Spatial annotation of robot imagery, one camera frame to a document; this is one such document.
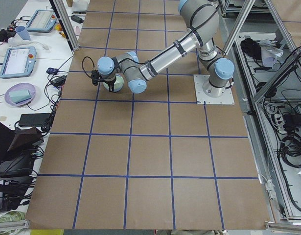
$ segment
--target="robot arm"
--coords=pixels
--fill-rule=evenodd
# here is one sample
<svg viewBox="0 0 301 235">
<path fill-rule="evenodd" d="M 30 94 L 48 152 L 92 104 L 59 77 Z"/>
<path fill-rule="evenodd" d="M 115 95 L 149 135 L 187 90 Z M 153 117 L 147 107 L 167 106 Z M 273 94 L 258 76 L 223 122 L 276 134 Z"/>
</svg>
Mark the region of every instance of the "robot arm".
<svg viewBox="0 0 301 235">
<path fill-rule="evenodd" d="M 206 93 L 212 97 L 220 96 L 232 77 L 234 65 L 230 60 L 221 58 L 213 43 L 212 37 L 219 26 L 218 6 L 217 0 L 181 0 L 178 10 L 188 28 L 187 34 L 145 63 L 139 63 L 133 51 L 114 58 L 100 58 L 98 71 L 109 85 L 109 91 L 113 91 L 116 73 L 121 72 L 131 91 L 141 93 L 146 90 L 147 81 L 198 48 L 199 60 L 210 72 Z"/>
</svg>

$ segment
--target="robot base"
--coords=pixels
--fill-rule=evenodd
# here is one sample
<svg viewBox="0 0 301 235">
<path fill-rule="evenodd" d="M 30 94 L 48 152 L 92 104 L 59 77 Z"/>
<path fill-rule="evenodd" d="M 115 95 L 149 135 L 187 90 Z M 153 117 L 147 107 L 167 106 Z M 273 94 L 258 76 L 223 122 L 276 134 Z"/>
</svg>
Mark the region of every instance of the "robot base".
<svg viewBox="0 0 301 235">
<path fill-rule="evenodd" d="M 198 104 L 235 104 L 231 89 L 227 89 L 218 98 L 212 98 L 203 91 L 204 83 L 209 79 L 209 75 L 194 75 L 196 99 Z"/>
</svg>

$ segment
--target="purple plate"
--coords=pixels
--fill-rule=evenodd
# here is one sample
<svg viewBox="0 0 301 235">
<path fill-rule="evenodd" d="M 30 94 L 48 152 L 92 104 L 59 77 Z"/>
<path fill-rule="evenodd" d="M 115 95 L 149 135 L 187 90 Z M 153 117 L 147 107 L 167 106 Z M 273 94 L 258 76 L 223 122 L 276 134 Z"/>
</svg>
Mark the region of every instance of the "purple plate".
<svg viewBox="0 0 301 235">
<path fill-rule="evenodd" d="M 20 103 L 13 103 L 11 98 L 10 98 L 9 92 L 15 92 L 15 91 L 20 91 L 20 90 L 25 90 L 25 89 L 29 90 L 29 93 L 31 94 L 32 97 L 30 99 L 23 100 Z M 17 85 L 14 85 L 13 87 L 10 87 L 7 90 L 7 92 L 4 95 L 4 100 L 5 100 L 5 102 L 7 102 L 10 105 L 22 106 L 22 105 L 25 105 L 25 104 L 28 104 L 29 102 L 31 102 L 32 99 L 35 97 L 35 93 L 36 93 L 36 90 L 35 90 L 35 87 L 32 84 L 30 84 L 30 83 L 19 83 Z"/>
</svg>

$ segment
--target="yellow object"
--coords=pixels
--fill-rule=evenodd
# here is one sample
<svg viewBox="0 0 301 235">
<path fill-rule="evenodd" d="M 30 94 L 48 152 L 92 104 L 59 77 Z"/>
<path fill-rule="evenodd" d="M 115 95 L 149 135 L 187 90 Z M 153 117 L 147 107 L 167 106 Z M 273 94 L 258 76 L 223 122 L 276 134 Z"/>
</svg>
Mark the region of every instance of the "yellow object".
<svg viewBox="0 0 301 235">
<path fill-rule="evenodd" d="M 60 24 L 57 24 L 54 28 L 55 28 L 55 30 L 57 30 L 57 31 L 62 31 L 62 27 L 61 27 Z"/>
<path fill-rule="evenodd" d="M 64 34 L 64 32 L 59 32 L 59 34 L 64 37 L 64 38 L 67 38 L 66 35 Z"/>
<path fill-rule="evenodd" d="M 32 230 L 31 235 L 63 235 L 63 229 L 53 230 Z"/>
</svg>

